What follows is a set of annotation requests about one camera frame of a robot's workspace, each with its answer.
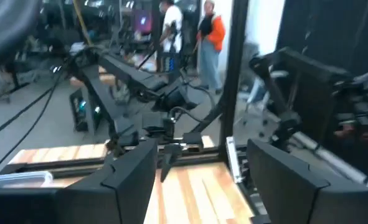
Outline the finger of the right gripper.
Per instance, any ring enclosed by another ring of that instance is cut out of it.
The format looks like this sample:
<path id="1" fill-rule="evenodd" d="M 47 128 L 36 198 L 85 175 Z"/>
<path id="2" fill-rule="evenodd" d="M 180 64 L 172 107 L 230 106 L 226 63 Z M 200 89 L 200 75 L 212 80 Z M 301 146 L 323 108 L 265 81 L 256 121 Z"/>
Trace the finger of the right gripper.
<path id="1" fill-rule="evenodd" d="M 120 136 L 114 134 L 107 142 L 107 151 L 112 153 L 113 157 L 120 157 L 126 153 L 125 148 L 120 145 L 119 139 Z"/>
<path id="2" fill-rule="evenodd" d="M 182 147 L 180 144 L 168 144 L 164 147 L 164 157 L 161 163 L 160 181 L 164 182 L 177 158 L 182 154 Z"/>

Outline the person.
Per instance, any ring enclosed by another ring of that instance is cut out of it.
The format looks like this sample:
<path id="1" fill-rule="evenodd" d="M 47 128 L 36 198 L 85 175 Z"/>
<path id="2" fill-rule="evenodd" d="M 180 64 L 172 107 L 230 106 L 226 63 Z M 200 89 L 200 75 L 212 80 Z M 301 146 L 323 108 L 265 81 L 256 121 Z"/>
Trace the person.
<path id="1" fill-rule="evenodd" d="M 163 47 L 163 52 L 167 54 L 164 61 L 166 68 L 170 72 L 175 70 L 178 63 L 178 56 L 182 49 L 182 20 L 183 14 L 174 0 L 161 0 L 160 10 L 164 14 L 163 29 L 159 43 Z"/>
<path id="2" fill-rule="evenodd" d="M 213 89 L 216 95 L 222 93 L 223 84 L 218 72 L 219 54 L 225 39 L 222 17 L 214 11 L 215 1 L 205 0 L 204 17 L 197 31 L 199 46 L 199 70 L 201 86 Z"/>

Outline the black aluminium table frame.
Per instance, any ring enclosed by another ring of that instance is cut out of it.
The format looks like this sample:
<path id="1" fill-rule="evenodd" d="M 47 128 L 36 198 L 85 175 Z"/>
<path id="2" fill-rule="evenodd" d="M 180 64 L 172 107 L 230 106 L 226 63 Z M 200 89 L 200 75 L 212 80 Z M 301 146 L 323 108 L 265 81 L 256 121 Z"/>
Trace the black aluminium table frame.
<path id="1" fill-rule="evenodd" d="M 233 0 L 220 144 L 200 155 L 184 152 L 165 180 L 156 172 L 146 211 L 133 213 L 142 224 L 252 224 L 257 209 L 245 186 L 245 146 L 233 137 L 248 2 Z M 24 150 L 11 166 L 55 169 L 57 179 L 50 189 L 63 191 L 87 181 L 108 158 L 104 144 L 93 144 Z M 106 206 L 94 200 L 89 206 L 89 212 L 79 212 L 74 203 L 15 205 L 0 224 L 113 224 Z"/>

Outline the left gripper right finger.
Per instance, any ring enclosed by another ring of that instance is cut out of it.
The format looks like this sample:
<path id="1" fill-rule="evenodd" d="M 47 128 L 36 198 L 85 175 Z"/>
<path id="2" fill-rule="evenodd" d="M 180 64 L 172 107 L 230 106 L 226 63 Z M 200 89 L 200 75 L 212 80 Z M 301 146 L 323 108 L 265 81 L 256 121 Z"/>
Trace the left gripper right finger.
<path id="1" fill-rule="evenodd" d="M 368 186 L 256 139 L 247 159 L 271 224 L 368 224 Z"/>

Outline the large clear plastic bin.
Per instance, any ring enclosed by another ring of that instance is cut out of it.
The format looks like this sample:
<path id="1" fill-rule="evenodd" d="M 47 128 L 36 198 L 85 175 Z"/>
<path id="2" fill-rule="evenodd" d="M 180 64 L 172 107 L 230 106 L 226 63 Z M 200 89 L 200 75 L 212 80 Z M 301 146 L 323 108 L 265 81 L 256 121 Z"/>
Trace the large clear plastic bin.
<path id="1" fill-rule="evenodd" d="M 23 172 L 0 175 L 0 188 L 38 188 L 48 187 L 54 182 L 48 171 Z"/>

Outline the computer tower with lights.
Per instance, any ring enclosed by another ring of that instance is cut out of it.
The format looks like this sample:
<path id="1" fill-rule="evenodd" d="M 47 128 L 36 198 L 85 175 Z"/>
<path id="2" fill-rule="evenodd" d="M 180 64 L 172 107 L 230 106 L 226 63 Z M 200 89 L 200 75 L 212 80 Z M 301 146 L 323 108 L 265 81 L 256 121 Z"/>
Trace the computer tower with lights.
<path id="1" fill-rule="evenodd" d="M 69 96 L 70 109 L 72 112 L 74 130 L 78 132 L 89 132 L 87 123 L 87 100 L 84 99 L 82 89 L 75 90 Z M 91 115 L 93 130 L 96 131 L 100 121 L 103 118 L 101 109 L 98 105 L 89 105 L 91 107 Z"/>

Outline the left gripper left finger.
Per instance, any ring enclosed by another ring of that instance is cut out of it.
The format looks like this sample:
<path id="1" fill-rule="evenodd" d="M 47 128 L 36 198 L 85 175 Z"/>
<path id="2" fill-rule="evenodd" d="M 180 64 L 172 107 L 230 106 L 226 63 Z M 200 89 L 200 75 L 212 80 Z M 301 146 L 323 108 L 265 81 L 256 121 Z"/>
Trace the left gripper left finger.
<path id="1" fill-rule="evenodd" d="M 65 188 L 0 188 L 0 224 L 143 224 L 157 153 L 148 139 Z"/>

